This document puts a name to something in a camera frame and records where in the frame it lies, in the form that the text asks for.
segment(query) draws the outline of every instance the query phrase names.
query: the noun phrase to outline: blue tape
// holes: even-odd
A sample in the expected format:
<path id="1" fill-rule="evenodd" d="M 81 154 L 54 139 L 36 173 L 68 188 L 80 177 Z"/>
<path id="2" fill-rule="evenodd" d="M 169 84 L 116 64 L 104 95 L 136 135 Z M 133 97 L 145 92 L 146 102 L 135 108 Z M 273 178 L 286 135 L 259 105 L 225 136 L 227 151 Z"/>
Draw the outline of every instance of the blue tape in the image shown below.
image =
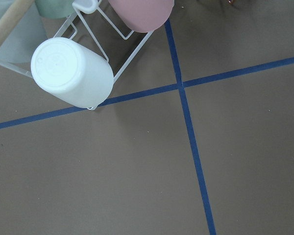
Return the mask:
<path id="1" fill-rule="evenodd" d="M 261 64 L 261 65 L 251 66 L 251 67 L 247 67 L 247 68 L 243 68 L 239 70 L 223 72 L 223 73 L 219 73 L 219 74 L 215 74 L 215 75 L 211 75 L 207 77 L 193 79 L 190 81 L 183 82 L 183 85 L 184 87 L 191 87 L 191 86 L 196 86 L 196 85 L 200 85 L 200 84 L 204 84 L 208 82 L 214 82 L 214 81 L 219 81 L 226 78 L 236 77 L 236 76 L 240 76 L 240 75 L 244 75 L 248 73 L 269 70 L 269 69 L 273 69 L 273 68 L 285 66 L 285 65 L 290 65 L 290 64 L 294 64 L 294 57 L 278 60 L 278 61 L 273 61 L 273 62 Z"/>
<path id="2" fill-rule="evenodd" d="M 160 94 L 163 92 L 169 92 L 169 91 L 173 91 L 173 90 L 177 90 L 176 84 L 171 84 L 171 85 L 162 86 L 162 87 L 158 87 L 158 88 L 154 88 L 154 89 L 150 89 L 150 90 L 146 90 L 146 91 L 141 91 L 141 92 L 126 94 L 126 95 L 122 95 L 122 96 L 118 96 L 118 97 L 114 97 L 114 98 L 109 98 L 109 99 L 106 99 L 99 106 L 120 103 L 120 102 L 127 101 L 127 100 L 138 99 L 141 97 L 154 95 L 154 94 Z M 76 113 L 76 112 L 83 111 L 83 110 L 85 110 L 85 109 L 77 108 L 77 107 L 70 107 L 70 108 L 66 108 L 66 109 L 51 111 L 48 113 L 24 117 L 24 118 L 12 120 L 12 121 L 6 121 L 6 122 L 0 123 L 0 129 L 11 127 L 11 126 L 16 126 L 16 125 L 21 125 L 21 124 L 25 124 L 25 123 L 29 123 L 29 122 L 33 122 L 33 121 L 44 120 L 47 118 L 53 118 L 53 117 L 57 117 L 57 116 L 65 115 L 65 114 Z"/>
<path id="3" fill-rule="evenodd" d="M 192 155 L 193 155 L 195 169 L 196 169 L 196 173 L 197 173 L 199 189 L 200 189 L 201 198 L 203 201 L 204 210 L 205 210 L 205 214 L 206 214 L 208 229 L 209 229 L 210 235 L 216 235 L 217 234 L 216 228 L 215 228 L 214 220 L 212 217 L 207 187 L 206 187 L 204 174 L 203 174 L 202 167 L 201 167 L 199 151 L 198 151 L 197 142 L 196 142 L 196 138 L 195 138 L 190 109 L 188 106 L 186 93 L 185 93 L 185 90 L 183 87 L 182 74 L 181 74 L 181 69 L 180 69 L 180 65 L 179 65 L 179 61 L 178 61 L 178 57 L 177 57 L 177 52 L 176 52 L 176 48 L 175 48 L 175 43 L 174 43 L 170 20 L 167 20 L 167 22 L 165 23 L 165 28 L 166 28 L 167 38 L 168 38 L 168 42 L 169 42 L 175 77 L 176 77 L 176 81 L 178 84 L 178 91 L 179 91 L 180 98 L 181 98 L 187 133 L 188 133 L 188 137 L 189 137 L 189 141 L 190 141 L 190 145 L 191 145 L 191 149 L 192 149 Z"/>

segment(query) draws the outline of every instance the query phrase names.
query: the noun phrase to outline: brown object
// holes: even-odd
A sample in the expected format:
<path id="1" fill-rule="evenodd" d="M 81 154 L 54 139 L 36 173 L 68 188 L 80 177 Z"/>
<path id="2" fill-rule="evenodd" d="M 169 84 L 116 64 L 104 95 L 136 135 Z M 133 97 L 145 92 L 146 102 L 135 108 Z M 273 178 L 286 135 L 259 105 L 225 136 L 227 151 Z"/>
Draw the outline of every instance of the brown object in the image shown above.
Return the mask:
<path id="1" fill-rule="evenodd" d="M 35 0 L 15 0 L 0 19 L 0 46 Z"/>

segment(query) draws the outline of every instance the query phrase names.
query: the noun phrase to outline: green cup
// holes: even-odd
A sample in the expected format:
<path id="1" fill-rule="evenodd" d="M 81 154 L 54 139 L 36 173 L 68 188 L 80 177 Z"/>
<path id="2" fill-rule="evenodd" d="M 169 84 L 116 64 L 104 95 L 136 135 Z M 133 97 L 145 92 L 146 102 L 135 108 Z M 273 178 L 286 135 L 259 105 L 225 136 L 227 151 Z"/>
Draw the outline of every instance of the green cup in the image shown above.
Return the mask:
<path id="1" fill-rule="evenodd" d="M 39 14 L 50 19 L 59 19 L 74 12 L 74 0 L 35 0 Z"/>

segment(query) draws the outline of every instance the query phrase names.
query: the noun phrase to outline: gray surface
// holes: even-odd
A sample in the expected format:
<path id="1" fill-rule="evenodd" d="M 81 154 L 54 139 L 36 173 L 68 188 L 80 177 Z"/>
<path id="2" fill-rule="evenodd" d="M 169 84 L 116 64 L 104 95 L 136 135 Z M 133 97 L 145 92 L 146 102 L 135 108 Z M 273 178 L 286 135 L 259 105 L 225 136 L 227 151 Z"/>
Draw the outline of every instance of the gray surface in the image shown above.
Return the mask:
<path id="1" fill-rule="evenodd" d="M 207 234 L 179 102 L 175 91 L 0 130 L 0 235 Z"/>
<path id="2" fill-rule="evenodd" d="M 294 234 L 294 65 L 186 89 L 218 234 Z"/>
<path id="3" fill-rule="evenodd" d="M 171 23 L 184 81 L 294 56 L 294 1 L 226 2 L 175 1 Z"/>
<path id="4" fill-rule="evenodd" d="M 294 2 L 225 2 L 175 1 L 183 80 L 294 56 Z M 86 20 L 116 72 L 140 36 L 125 42 L 97 14 Z M 61 21 L 44 23 L 51 36 Z M 76 23 L 76 40 L 97 51 Z M 111 97 L 174 82 L 161 27 Z M 186 95 L 217 233 L 294 234 L 294 65 Z M 65 107 L 0 68 L 0 122 Z M 1 129 L 0 235 L 14 234 L 208 235 L 178 92 Z"/>

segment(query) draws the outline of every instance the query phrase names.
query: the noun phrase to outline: pink cup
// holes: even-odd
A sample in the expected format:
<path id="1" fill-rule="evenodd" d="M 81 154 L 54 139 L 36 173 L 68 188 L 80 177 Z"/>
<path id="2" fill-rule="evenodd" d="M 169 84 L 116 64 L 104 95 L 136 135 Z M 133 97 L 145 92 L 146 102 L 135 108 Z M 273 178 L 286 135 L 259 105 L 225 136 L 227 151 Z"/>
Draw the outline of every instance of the pink cup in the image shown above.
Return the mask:
<path id="1" fill-rule="evenodd" d="M 174 0 L 109 0 L 130 29 L 146 33 L 162 26 L 169 18 Z"/>

